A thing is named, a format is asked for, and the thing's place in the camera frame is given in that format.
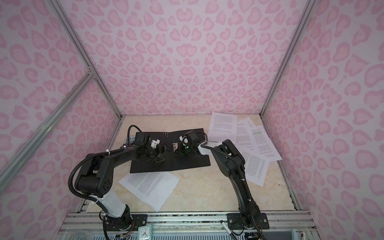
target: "white paper sheet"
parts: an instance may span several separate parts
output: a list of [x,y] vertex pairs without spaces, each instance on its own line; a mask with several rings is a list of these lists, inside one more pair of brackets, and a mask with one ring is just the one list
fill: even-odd
[[236,144],[243,158],[245,159],[245,177],[261,187],[264,185],[266,173],[268,172],[269,161],[256,151],[251,151]]
[[265,156],[264,159],[268,159],[270,162],[281,160],[281,156],[275,146],[273,145],[268,134],[264,130],[263,126],[256,126],[250,118],[245,118],[238,121],[238,123],[247,122],[251,127],[253,137],[256,141],[256,151]]
[[216,113],[211,115],[208,139],[213,142],[222,142],[226,139],[236,143],[237,115]]
[[119,183],[158,212],[179,181],[170,172],[141,172],[128,173]]
[[236,144],[252,151],[258,150],[251,127],[246,121],[237,122]]

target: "clock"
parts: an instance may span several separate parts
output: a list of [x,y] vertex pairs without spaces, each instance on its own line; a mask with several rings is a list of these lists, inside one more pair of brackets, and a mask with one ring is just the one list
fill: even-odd
[[139,240],[151,240],[152,239],[152,225],[146,225],[139,227],[138,229]]

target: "pink heart wallpaper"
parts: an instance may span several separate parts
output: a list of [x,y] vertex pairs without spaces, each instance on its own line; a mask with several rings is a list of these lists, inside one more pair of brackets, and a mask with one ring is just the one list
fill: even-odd
[[266,119],[324,240],[384,239],[384,1],[320,1]]
[[60,2],[134,115],[259,113],[306,0]]
[[88,72],[44,0],[0,3],[0,172]]
[[74,166],[105,151],[117,118],[92,81],[0,196],[0,238],[54,239],[80,198],[68,189]]

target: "open black folder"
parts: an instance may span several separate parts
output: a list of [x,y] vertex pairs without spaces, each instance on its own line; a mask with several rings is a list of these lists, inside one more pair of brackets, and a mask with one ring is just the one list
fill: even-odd
[[[173,149],[174,143],[180,143],[179,137],[184,133],[190,131],[181,130],[176,132],[146,132],[149,133],[151,138],[157,138],[162,143],[167,145],[168,149]],[[203,132],[202,128],[193,129],[194,132]],[[200,140],[204,140],[204,134],[197,133],[197,137]],[[130,173],[137,172],[164,172],[164,171],[174,171],[195,167],[206,167],[210,166],[208,155],[198,155],[198,156],[175,156],[173,151],[167,151],[164,155],[165,161],[160,163],[152,163],[151,161],[132,161]]]

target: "beige marble surface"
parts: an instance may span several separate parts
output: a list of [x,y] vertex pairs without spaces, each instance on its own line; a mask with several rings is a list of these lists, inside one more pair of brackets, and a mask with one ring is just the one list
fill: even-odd
[[[125,142],[128,127],[137,125],[144,132],[172,132],[184,129],[204,128],[208,132],[210,115],[195,116],[130,116],[125,117],[112,149]],[[238,119],[250,117],[256,125],[262,125],[259,115],[239,115]],[[215,159],[210,156],[211,166],[172,171],[180,182],[161,208],[161,212],[185,211],[237,211],[238,202],[231,182],[219,170]],[[120,200],[127,204],[131,212],[153,212],[154,210],[139,200],[119,180],[129,173],[131,162],[114,170],[113,189]],[[251,194],[260,210],[294,210],[284,179],[277,162],[269,164],[264,187],[248,181]],[[99,212],[93,202],[87,212]]]

